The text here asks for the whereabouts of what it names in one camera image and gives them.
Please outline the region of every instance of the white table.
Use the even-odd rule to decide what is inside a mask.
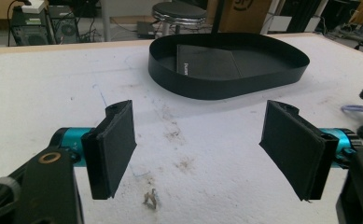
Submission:
[[[133,100],[138,144],[115,199],[91,199],[76,168],[86,223],[337,223],[346,171],[321,201],[300,202],[258,145],[267,100],[294,105],[320,128],[355,130],[363,53],[316,35],[275,35],[311,63],[295,84],[220,101],[175,95],[148,74],[149,41],[0,49],[0,176],[44,149],[61,127],[95,127],[105,107]],[[144,195],[155,189],[159,206]]]

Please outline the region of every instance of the black tray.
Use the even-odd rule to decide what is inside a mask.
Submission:
[[[242,77],[209,80],[176,73],[180,44],[230,50]],[[300,50],[264,35],[168,35],[149,46],[148,71],[168,91],[193,99],[220,100],[297,82],[309,62]]]

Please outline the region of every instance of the gray floor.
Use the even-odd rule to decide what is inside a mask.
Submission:
[[[161,24],[155,24],[154,29],[161,35]],[[89,35],[91,33],[90,38],[93,42],[103,42],[103,23],[101,18],[89,19],[89,18],[81,18],[78,23],[78,30],[81,35]],[[175,31],[174,28],[171,27],[170,33]],[[203,25],[200,27],[192,26],[192,27],[184,27],[181,29],[181,33],[210,33],[211,27],[209,25]],[[136,33],[136,25],[135,24],[115,24],[111,23],[110,28],[110,36],[111,41],[125,41],[125,40],[139,40]],[[358,35],[353,35],[352,33],[346,33],[342,31],[335,31],[333,33],[326,34],[328,39],[341,43],[347,47],[354,48],[358,40],[363,39],[363,37],[359,37]],[[8,46],[8,31],[0,30],[0,48],[5,48]],[[11,47],[16,46],[15,40],[13,36],[9,37],[9,45]]]

